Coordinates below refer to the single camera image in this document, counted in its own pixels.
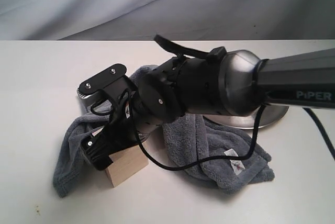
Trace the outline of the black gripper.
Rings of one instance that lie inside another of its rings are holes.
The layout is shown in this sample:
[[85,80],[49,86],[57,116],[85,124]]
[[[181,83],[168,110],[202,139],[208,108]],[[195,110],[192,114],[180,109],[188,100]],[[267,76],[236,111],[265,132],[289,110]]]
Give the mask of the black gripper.
[[125,95],[110,107],[109,122],[97,135],[81,141],[84,157],[98,171],[111,165],[109,155],[138,144],[141,139],[141,99]]

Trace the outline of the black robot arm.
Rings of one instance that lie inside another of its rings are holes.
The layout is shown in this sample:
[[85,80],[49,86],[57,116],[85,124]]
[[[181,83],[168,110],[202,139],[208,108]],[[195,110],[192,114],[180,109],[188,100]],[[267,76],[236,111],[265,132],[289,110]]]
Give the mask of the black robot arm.
[[267,105],[334,108],[333,49],[271,60],[223,47],[173,53],[137,84],[124,65],[114,64],[79,85],[90,108],[111,103],[109,122],[81,142],[97,170],[111,165],[111,154],[141,144],[157,127],[185,114],[260,115]]

